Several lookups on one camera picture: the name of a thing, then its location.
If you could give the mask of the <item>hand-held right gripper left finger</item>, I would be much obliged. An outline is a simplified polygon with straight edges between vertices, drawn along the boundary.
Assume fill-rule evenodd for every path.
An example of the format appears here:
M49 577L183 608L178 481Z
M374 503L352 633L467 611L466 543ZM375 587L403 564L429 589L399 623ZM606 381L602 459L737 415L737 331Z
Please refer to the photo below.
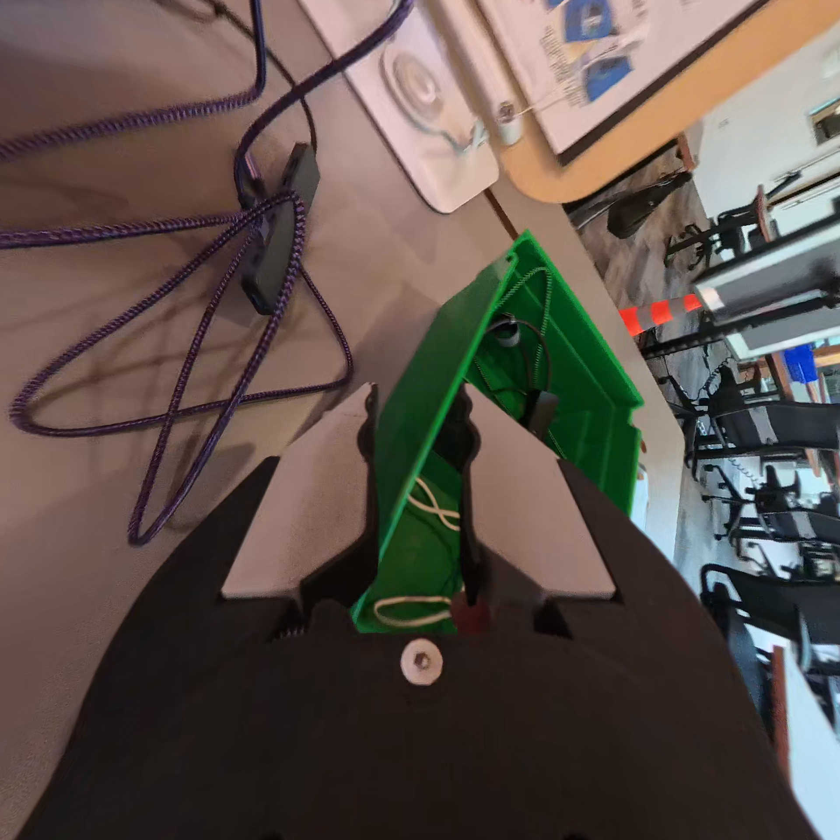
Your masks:
M221 593L356 601L378 564L377 385L363 383L281 455Z

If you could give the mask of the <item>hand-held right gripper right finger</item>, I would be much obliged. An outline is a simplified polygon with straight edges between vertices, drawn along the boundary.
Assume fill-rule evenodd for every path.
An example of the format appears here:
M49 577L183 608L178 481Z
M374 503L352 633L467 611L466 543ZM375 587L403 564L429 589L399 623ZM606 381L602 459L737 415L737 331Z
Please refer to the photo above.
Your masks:
M458 398L469 444L460 502L469 602L611 600L616 584L557 456L473 385Z

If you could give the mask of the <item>green plastic bin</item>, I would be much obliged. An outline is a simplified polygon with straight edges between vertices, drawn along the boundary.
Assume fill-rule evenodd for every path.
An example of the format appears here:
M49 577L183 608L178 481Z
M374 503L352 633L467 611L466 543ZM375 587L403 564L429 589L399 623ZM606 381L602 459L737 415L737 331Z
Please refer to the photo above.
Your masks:
M487 333L510 313L535 325L553 360L560 404L545 439L626 514L633 511L643 397L545 249L530 231L439 309L381 410L375 430L380 566L353 607L363 634L396 633L438 616L453 632L443 599L460 587L457 514L462 466L445 426L462 385L473 385L517 424L528 389L517 350Z

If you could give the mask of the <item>grey usb hub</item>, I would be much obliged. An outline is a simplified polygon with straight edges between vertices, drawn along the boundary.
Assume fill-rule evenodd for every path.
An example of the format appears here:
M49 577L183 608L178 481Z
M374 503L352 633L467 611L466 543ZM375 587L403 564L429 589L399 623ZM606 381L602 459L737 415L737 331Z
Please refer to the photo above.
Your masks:
M212 12L212 18L222 18L237 31L256 42L256 25L246 24L224 2L200 2ZM291 87L296 84L293 76L279 57L266 47L266 60L276 68ZM317 163L318 136L316 123L308 103L301 103L307 121L310 142L295 143L281 174L275 192L295 193L308 214L320 182ZM269 189L257 172L250 156L245 158L248 187L256 199L268 197ZM254 309L262 316L271 316L282 300L291 294L301 273L302 251L305 234L299 229L295 204L283 203L263 216L259 224L259 241L251 249L250 257L241 272L241 287ZM287 283L290 269L295 269L293 280Z

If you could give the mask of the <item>person's right hand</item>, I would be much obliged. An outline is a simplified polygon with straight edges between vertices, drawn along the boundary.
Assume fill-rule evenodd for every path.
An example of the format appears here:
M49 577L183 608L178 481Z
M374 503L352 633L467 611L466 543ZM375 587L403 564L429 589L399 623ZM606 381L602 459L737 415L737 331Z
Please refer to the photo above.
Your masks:
M476 603L470 604L465 591L454 595L449 611L458 635L479 635L490 630L491 614L488 604L480 598Z

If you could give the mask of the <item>black office chair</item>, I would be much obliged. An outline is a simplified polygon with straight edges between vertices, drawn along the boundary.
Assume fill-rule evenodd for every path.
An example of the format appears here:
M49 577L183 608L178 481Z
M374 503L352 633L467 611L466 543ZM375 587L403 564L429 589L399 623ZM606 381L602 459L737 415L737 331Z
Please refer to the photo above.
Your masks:
M738 490L719 465L708 465L705 470L715 470L719 489L728 493L702 497L728 507L728 520L715 540L728 542L737 555L749 541L827 547L838 553L839 517L834 498L828 497L827 504L819 507L803 506L798 474L786 485L770 463L763 468L763 482Z
M746 626L793 644L803 673L838 688L838 664L825 663L815 646L839 645L839 584L787 581L717 563L700 569L700 602L728 642L746 644Z
M749 395L747 390L760 380L737 382L727 364L719 365L715 374L717 389L697 399L673 375L658 379L676 393L677 403L668 405L681 424L684 463L693 475L700 463L742 456L838 452L838 405L793 402L762 392Z

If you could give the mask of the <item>orange traffic cone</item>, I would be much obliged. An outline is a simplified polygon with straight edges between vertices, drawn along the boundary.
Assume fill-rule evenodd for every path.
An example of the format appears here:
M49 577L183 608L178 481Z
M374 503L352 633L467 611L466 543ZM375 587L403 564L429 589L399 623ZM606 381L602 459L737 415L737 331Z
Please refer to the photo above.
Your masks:
M701 308L702 302L698 296L689 293L639 307L624 308L618 313L628 333L635 337Z

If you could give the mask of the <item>printed instruction sheet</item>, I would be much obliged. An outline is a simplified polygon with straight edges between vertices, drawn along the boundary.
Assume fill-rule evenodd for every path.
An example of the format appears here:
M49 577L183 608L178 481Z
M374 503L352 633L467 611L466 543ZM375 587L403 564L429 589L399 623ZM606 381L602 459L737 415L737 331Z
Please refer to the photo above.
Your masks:
M559 163L761 9L754 1L481 1Z

